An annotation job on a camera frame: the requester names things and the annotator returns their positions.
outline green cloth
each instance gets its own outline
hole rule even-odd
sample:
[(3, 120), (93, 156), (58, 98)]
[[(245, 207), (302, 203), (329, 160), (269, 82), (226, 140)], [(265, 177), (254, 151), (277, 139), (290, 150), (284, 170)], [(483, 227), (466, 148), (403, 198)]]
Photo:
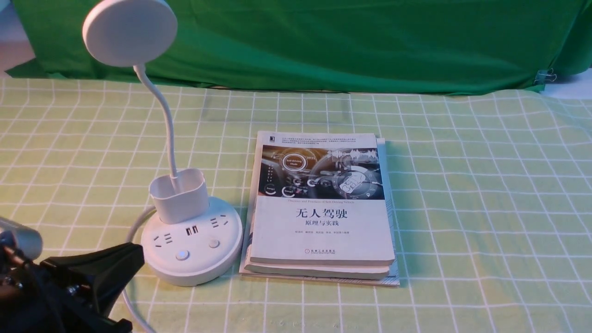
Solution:
[[(136, 82), (93, 60), (82, 24), (97, 0), (14, 0), (43, 73)], [(168, 0), (173, 46), (157, 83), (234, 89), (483, 94), (534, 89), (538, 71), (592, 63), (590, 0)], [(39, 77), (38, 71), (13, 71)]]

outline table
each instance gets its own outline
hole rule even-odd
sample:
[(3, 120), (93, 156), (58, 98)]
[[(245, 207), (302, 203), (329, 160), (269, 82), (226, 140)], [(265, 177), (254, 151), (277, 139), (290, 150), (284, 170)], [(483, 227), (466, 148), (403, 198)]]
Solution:
[[(41, 232), (41, 258), (121, 243), (167, 173), (157, 102), (139, 84), (1, 84), (0, 214)], [(182, 288), (144, 267), (129, 291), (157, 332), (589, 331), (591, 100), (161, 88), (178, 167), (201, 168), (242, 218), (256, 131), (384, 137), (401, 287), (246, 278), (235, 265)], [(130, 318), (122, 302), (111, 315)]]

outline power strip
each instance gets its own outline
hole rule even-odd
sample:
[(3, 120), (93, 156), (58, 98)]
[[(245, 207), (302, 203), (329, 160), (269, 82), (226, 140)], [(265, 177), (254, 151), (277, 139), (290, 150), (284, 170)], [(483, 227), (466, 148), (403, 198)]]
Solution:
[(231, 269), (240, 254), (243, 225), (233, 206), (209, 197), (205, 213), (176, 224), (160, 220), (158, 211), (141, 236), (146, 264), (176, 286), (206, 283)]

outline book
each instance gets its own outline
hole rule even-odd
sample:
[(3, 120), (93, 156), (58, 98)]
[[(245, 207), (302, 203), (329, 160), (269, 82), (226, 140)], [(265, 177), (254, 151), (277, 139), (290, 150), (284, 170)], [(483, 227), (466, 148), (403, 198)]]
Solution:
[[(391, 245), (393, 253), (396, 254), (396, 245), (394, 240), (394, 204), (391, 197), (391, 187), (388, 180), (386, 166), (386, 148), (384, 139), (377, 140), (378, 158), (380, 164), (381, 179), (383, 181), (384, 196), (388, 212), (389, 234), (391, 235)], [(307, 280), (322, 281), (344, 284), (363, 284), (370, 286), (388, 286), (398, 287), (400, 285), (397, 257), (388, 267), (360, 267), (360, 266), (323, 266), (323, 265), (289, 265), (289, 264), (260, 264), (252, 262), (250, 259), (250, 250), (252, 246), (254, 224), (254, 210), (256, 198), (258, 196), (258, 184), (260, 179), (261, 163), (260, 151), (262, 147), (256, 149), (255, 166), (253, 168), (252, 186), (249, 197), (249, 208), (247, 210), (247, 219), (245, 223), (245, 238), (243, 241), (242, 255), (240, 259), (239, 274), (243, 276), (261, 277), (261, 278), (279, 278), (287, 280)]]
[(256, 150), (252, 262), (393, 263), (373, 134), (259, 132)]

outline desk lamp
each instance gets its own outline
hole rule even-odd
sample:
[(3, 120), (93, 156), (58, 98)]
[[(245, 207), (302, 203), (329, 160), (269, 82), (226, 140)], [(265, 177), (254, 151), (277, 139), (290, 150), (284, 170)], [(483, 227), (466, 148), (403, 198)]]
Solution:
[[(147, 77), (146, 63), (171, 47), (177, 28), (175, 14), (164, 0), (103, 0), (87, 15), (82, 36), (86, 49), (97, 61), (133, 67), (140, 82), (163, 108), (170, 171), (150, 183), (154, 206), (139, 217), (128, 241), (146, 221), (141, 236), (145, 262), (170, 284), (196, 286), (232, 267), (242, 245), (243, 226), (230, 204), (208, 195), (199, 169), (176, 168), (173, 117), (165, 97)], [(144, 326), (125, 292), (124, 298)]]

